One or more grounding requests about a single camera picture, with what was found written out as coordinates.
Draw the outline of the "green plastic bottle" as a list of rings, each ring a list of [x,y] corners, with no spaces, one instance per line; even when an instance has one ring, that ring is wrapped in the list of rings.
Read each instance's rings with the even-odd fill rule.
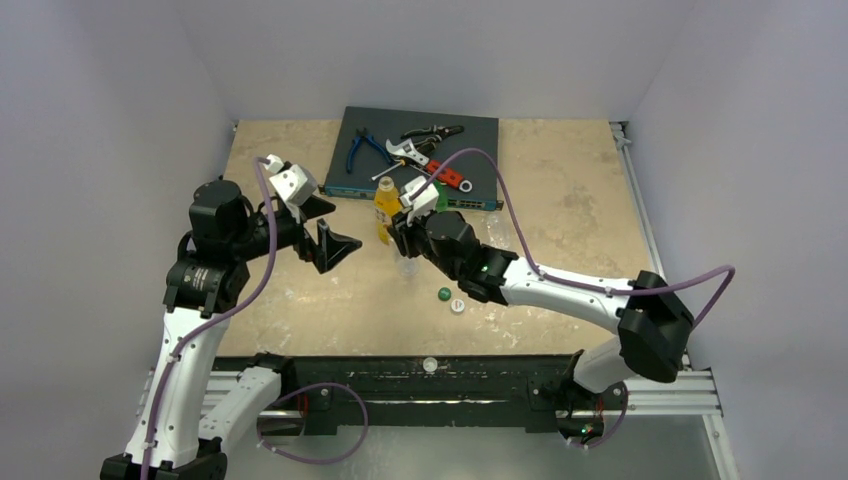
[[[436,212],[444,212],[449,208],[449,197],[447,186],[441,181],[434,181],[433,186],[438,193],[438,199],[435,204]]]

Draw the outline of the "clear bottle with label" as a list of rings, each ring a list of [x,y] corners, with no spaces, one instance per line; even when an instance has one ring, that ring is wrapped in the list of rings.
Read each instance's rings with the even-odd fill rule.
[[[395,259],[395,266],[402,278],[414,277],[420,270],[420,264],[417,258],[397,257]]]

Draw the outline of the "orange juice bottle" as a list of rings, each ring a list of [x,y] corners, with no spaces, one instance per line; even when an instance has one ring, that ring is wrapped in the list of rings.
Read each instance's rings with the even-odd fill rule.
[[[388,227],[392,225],[392,217],[397,214],[402,205],[399,201],[399,190],[394,180],[389,176],[382,176],[377,185],[374,196],[377,235],[384,244],[389,244]]]

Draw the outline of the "white juice bottle cap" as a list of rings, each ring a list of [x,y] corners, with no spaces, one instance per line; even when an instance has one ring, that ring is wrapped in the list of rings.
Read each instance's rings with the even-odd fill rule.
[[[427,357],[422,361],[422,368],[426,373],[434,373],[438,367],[438,360],[434,357]]]

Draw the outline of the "clear bottle white cap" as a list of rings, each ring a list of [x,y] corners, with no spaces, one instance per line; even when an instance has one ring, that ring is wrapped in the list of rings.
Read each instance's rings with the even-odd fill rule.
[[[512,250],[512,226],[509,217],[504,217],[502,211],[489,212],[485,217],[485,226],[491,246],[502,250]]]

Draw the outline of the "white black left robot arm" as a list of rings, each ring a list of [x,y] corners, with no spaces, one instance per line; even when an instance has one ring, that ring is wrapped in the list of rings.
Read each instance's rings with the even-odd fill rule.
[[[333,232],[324,215],[332,203],[306,189],[292,215],[253,208],[237,183],[200,186],[189,208],[191,229],[166,276],[161,350],[150,395],[124,451],[104,460],[102,479],[222,479],[229,455],[256,424],[262,408],[284,409],[298,382],[280,357],[249,366],[209,412],[203,410],[219,345],[249,279],[248,263],[293,248],[320,273],[359,250],[358,239]]]

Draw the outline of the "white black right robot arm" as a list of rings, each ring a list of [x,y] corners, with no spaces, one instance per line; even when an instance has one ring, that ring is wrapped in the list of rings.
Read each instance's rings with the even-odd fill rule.
[[[659,275],[610,279],[534,268],[526,257],[482,243],[455,211],[413,221],[398,214],[388,232],[403,256],[426,258],[475,301],[537,307],[609,331],[612,339],[576,353],[561,381],[569,404],[584,407],[635,376],[677,379],[694,318]]]

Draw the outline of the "yellow collar screwdriver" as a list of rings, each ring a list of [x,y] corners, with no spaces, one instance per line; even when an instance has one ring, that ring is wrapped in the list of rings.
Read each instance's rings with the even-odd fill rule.
[[[394,170],[396,170],[396,169],[399,169],[399,168],[401,168],[401,167],[406,166],[406,163],[407,163],[407,162],[405,162],[405,161],[403,161],[403,160],[401,160],[401,161],[396,161],[396,162],[394,162],[391,166],[389,166],[388,168],[386,168],[386,169],[384,169],[384,170],[382,170],[382,171],[378,172],[377,174],[373,175],[372,177],[370,177],[370,180],[371,180],[372,182],[373,182],[373,181],[378,181],[380,178],[382,178],[382,177],[384,177],[384,176],[387,176],[390,172],[392,172],[392,171],[394,171]]]

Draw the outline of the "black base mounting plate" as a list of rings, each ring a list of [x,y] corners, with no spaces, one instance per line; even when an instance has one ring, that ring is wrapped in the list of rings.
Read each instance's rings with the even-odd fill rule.
[[[281,374],[274,405],[294,409],[318,402],[318,411],[294,419],[307,435],[333,435],[340,427],[520,428],[527,433],[569,433],[597,437],[603,431],[605,394],[571,384],[571,354],[435,356],[439,367],[426,373],[426,356],[297,356],[256,354],[218,357],[214,371],[265,367]],[[497,405],[459,407],[368,406],[365,400],[505,400]],[[572,407],[595,410],[573,418]]]

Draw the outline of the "dark grey network switch box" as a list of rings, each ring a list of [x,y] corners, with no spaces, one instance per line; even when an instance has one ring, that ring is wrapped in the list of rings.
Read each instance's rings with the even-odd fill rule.
[[[402,159],[391,156],[385,149],[390,140],[398,144],[400,136],[409,130],[432,125],[463,125],[465,131],[442,142],[411,140],[430,158],[443,163],[450,155],[467,148],[477,148],[494,158],[498,154],[499,120],[491,117],[428,113],[361,106],[345,108],[330,166],[320,191],[327,196],[357,200],[372,200],[378,181],[370,177]],[[495,211],[503,208],[498,198],[498,181],[485,156],[466,153],[448,167],[465,176],[473,190],[463,193],[447,186],[449,207],[456,209]],[[390,172],[399,187],[420,176],[430,176],[409,165]]]

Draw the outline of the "black handled pliers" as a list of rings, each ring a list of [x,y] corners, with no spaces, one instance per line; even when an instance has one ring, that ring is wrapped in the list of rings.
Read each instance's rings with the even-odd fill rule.
[[[461,134],[464,131],[465,127],[463,125],[432,125],[430,127],[406,131],[400,136],[400,138],[406,140],[423,137],[425,141],[438,143],[450,138],[451,136]]]

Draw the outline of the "aluminium side rail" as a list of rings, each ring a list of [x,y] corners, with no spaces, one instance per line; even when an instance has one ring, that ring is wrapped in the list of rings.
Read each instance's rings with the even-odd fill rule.
[[[627,137],[625,129],[626,123],[610,122],[609,126],[616,150],[622,163],[622,168],[626,177],[628,188],[631,192],[634,207],[639,218],[640,229],[642,232],[643,240],[649,253],[650,264],[658,274],[660,274],[661,276],[665,276],[665,269],[663,267],[661,256],[657,248],[652,225],[648,216],[648,212],[644,203],[643,195],[634,168],[634,163],[630,152],[632,141]]]

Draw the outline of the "aluminium front frame rail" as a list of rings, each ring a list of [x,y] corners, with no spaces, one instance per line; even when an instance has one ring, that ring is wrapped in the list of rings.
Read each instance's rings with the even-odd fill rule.
[[[211,379],[208,381],[205,397],[202,406],[200,407],[201,419],[211,416],[211,412],[223,401],[225,395],[236,388],[238,372],[214,371]],[[672,384],[660,384],[642,378],[630,379],[625,382],[629,395],[626,402],[628,410],[627,417],[630,416],[723,416],[723,409],[719,399],[719,395],[709,372],[684,371],[679,376],[676,382]],[[615,402],[616,399],[622,400],[621,408]],[[471,399],[447,399],[447,400],[365,400],[370,407],[374,406],[391,406],[391,407],[465,407],[471,405],[497,405],[506,402],[505,400],[471,400]],[[318,411],[318,402],[312,403],[310,406],[300,407],[298,409],[284,409],[283,407],[269,407],[260,414],[260,418],[285,418],[285,419],[301,419],[302,413],[315,413]],[[623,388],[614,387],[605,394],[603,413],[608,415],[618,415],[620,410],[624,408]],[[593,408],[577,407],[576,404],[572,407],[573,418],[578,416],[591,417]]]

